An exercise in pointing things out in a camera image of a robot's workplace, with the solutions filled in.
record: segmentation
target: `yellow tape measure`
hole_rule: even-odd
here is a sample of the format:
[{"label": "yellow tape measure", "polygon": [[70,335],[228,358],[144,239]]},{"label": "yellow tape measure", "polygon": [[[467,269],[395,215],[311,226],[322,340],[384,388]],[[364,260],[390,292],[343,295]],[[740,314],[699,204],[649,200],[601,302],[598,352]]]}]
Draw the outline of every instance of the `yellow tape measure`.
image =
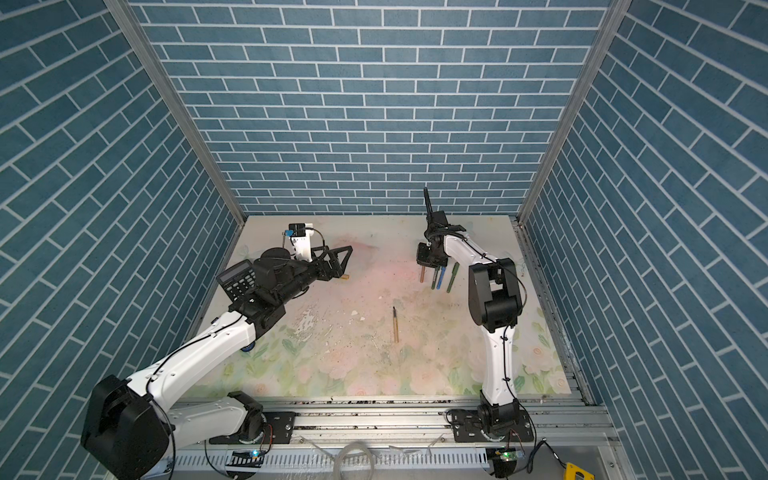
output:
[{"label": "yellow tape measure", "polygon": [[563,480],[594,480],[594,475],[569,462],[565,464]]}]

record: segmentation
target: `blue brick wall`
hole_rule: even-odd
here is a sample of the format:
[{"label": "blue brick wall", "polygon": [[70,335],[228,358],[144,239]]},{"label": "blue brick wall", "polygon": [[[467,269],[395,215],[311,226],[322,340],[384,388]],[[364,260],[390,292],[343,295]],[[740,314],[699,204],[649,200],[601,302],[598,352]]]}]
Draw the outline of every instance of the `blue brick wall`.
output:
[{"label": "blue brick wall", "polygon": [[101,0],[0,12],[0,478],[90,478],[91,388],[180,344],[233,219]]},{"label": "blue brick wall", "polygon": [[641,478],[768,478],[767,7],[634,0],[529,224]]},{"label": "blue brick wall", "polygon": [[609,0],[257,3],[131,2],[247,213],[515,214]]}]

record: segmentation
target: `blue pen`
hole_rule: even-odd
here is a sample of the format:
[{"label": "blue pen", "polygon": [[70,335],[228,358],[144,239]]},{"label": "blue pen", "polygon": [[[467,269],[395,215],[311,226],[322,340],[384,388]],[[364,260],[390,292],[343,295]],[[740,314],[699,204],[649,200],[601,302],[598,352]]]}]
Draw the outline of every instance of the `blue pen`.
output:
[{"label": "blue pen", "polygon": [[442,283],[442,276],[445,275],[445,267],[440,267],[440,279],[437,281],[437,290],[440,290],[440,284]]}]

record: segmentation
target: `calculator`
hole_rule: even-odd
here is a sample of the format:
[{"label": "calculator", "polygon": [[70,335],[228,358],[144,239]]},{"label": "calculator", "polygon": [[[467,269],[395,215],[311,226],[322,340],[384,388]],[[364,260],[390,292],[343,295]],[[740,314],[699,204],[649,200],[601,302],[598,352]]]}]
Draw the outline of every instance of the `calculator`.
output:
[{"label": "calculator", "polygon": [[246,291],[256,285],[256,272],[250,260],[235,263],[216,276],[216,281],[224,289],[231,301],[239,299]]}]

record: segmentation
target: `table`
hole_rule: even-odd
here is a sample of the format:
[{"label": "table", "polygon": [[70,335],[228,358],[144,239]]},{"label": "table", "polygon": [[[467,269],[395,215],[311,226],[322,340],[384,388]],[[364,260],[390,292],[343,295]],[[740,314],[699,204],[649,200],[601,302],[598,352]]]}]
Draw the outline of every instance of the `table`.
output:
[{"label": "table", "polygon": [[[449,216],[489,253],[510,257],[528,289],[518,319],[512,378],[522,396],[571,392],[546,326],[522,253],[506,216]],[[248,353],[236,352],[203,377],[187,397],[213,398],[234,390],[254,397],[476,396],[485,372],[481,327],[467,307],[468,269],[451,293],[431,290],[432,271],[419,282],[416,246],[424,216],[249,217],[227,266],[256,259],[282,243],[289,223],[311,222],[331,248],[351,245],[348,280],[316,281],[286,305],[286,315]],[[312,238],[313,246],[320,238]],[[201,329],[226,311],[217,287]],[[394,342],[392,307],[399,343]]]}]

